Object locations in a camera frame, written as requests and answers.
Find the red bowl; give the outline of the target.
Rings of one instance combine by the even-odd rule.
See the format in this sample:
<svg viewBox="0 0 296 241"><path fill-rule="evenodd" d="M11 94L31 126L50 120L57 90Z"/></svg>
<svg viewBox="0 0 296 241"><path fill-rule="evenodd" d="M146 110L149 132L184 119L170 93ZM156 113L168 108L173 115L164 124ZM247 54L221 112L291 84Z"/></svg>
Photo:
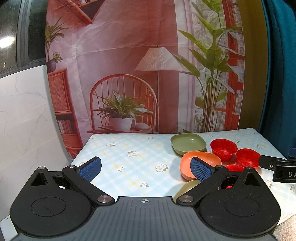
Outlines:
<svg viewBox="0 0 296 241"><path fill-rule="evenodd" d="M243 167L259 167L260 154L252 149L243 148L236 152L236 163Z"/></svg>
<svg viewBox="0 0 296 241"><path fill-rule="evenodd" d="M210 143L210 147L212 153L218 156L222 162L231 160L238 150L238 147L234 142L224 138L213 140Z"/></svg>
<svg viewBox="0 0 296 241"><path fill-rule="evenodd" d="M225 167L229 170L229 173L221 183L221 190L231 188L244 170L244 168L239 165L226 165Z"/></svg>

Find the light green square plate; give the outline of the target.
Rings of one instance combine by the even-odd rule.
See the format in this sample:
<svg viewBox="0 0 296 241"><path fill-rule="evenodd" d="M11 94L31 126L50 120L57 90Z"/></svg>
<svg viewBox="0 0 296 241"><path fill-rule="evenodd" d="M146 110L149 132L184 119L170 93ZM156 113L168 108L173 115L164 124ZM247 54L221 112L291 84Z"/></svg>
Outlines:
<svg viewBox="0 0 296 241"><path fill-rule="evenodd" d="M185 183L180 190L176 193L176 195L173 197L173 201L176 202L177 198L184 195L186 192L190 191L191 189L193 189L194 187L196 187L197 185L199 185L201 182L197 179L195 180L191 180L188 181L187 183Z"/></svg>

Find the orange square plate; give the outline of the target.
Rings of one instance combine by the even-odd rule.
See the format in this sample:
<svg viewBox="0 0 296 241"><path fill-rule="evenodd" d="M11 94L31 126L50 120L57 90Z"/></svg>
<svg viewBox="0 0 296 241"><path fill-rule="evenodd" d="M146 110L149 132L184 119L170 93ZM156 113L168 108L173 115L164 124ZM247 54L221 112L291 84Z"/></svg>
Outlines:
<svg viewBox="0 0 296 241"><path fill-rule="evenodd" d="M206 162L207 164L213 167L222 164L221 159L215 154L208 153L208 152L199 152L199 151L187 152L182 156L181 162L180 162L181 175L187 181L196 179L196 177L192 174L190 169L190 162L194 157L198 157L199 159L203 160L204 162Z"/></svg>

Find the dark green square plate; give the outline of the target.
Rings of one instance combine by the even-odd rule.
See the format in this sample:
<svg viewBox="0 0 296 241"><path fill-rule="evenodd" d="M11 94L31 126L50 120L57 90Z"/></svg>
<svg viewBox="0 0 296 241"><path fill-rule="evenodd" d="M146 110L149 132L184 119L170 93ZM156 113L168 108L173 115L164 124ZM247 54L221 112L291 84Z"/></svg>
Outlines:
<svg viewBox="0 0 296 241"><path fill-rule="evenodd" d="M171 146L179 155L184 155L191 151L201 151L206 149L204 139L195 133L180 133L171 137Z"/></svg>

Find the teal curtain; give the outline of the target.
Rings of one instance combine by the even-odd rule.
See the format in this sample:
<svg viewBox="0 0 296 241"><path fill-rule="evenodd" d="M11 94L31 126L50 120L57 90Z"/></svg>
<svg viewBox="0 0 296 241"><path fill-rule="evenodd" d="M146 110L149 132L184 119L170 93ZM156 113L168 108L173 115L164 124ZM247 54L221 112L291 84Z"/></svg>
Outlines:
<svg viewBox="0 0 296 241"><path fill-rule="evenodd" d="M262 1L268 42L259 132L286 158L295 148L295 1Z"/></svg>

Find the printed room scene backdrop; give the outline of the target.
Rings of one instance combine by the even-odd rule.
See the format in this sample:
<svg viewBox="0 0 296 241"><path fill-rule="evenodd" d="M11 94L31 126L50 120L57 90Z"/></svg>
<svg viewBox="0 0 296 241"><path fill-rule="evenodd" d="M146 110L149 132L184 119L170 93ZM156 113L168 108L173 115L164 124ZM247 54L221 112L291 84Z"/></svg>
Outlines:
<svg viewBox="0 0 296 241"><path fill-rule="evenodd" d="M71 159L92 134L239 126L245 51L237 1L49 1L45 48Z"/></svg>

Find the dark window frame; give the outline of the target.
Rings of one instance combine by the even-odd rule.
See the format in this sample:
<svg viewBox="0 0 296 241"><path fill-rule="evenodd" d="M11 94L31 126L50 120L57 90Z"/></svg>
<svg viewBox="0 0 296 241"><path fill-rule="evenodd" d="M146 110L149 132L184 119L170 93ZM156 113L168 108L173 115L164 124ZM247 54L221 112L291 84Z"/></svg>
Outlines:
<svg viewBox="0 0 296 241"><path fill-rule="evenodd" d="M48 1L1 1L1 78L46 64Z"/></svg>

